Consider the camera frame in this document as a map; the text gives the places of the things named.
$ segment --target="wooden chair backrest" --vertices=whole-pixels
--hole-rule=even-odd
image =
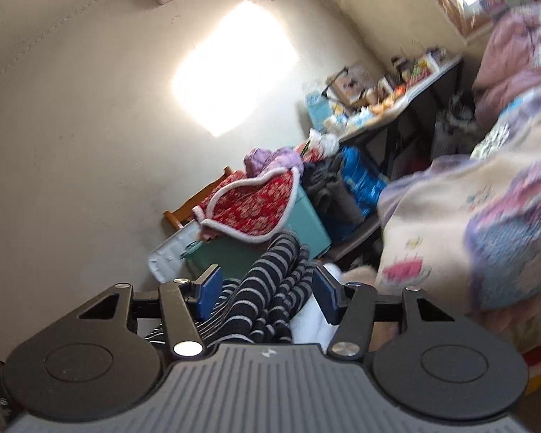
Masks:
[[[232,174],[232,169],[230,169],[228,166],[224,168],[224,173],[221,177],[219,177],[214,182],[209,183],[205,188],[197,192],[195,195],[190,197],[186,202],[182,204],[182,206],[172,211],[165,211],[164,217],[168,220],[168,222],[174,226],[174,229],[179,230],[182,229],[182,227],[187,224],[188,222],[194,220],[193,215],[193,207],[200,205],[200,203],[208,197],[208,195],[216,188],[218,184],[220,184],[223,180],[225,180],[228,176]]]

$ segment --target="teal storage bin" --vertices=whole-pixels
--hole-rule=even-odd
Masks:
[[[301,243],[310,248],[310,258],[316,258],[330,247],[330,238],[313,205],[299,186],[296,202],[289,215],[286,229],[298,234]],[[212,264],[220,265],[224,278],[243,278],[260,257],[267,244],[252,245],[228,236],[218,236],[209,242],[194,242],[180,256],[196,279]]]

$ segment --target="sunlight patch on wall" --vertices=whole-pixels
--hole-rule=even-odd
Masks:
[[[182,62],[172,90],[214,137],[243,122],[298,60],[280,23],[243,1]]]

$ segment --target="striped fabric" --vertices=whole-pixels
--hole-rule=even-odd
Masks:
[[[244,280],[227,279],[211,317],[197,324],[207,347],[220,342],[291,344],[290,319],[312,293],[315,265],[296,234],[280,231]],[[145,337],[166,349],[162,326]]]

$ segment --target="pink bedding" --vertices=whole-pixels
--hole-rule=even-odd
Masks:
[[[541,1],[509,11],[491,34],[477,74],[477,122],[491,129],[519,94],[541,84]]]

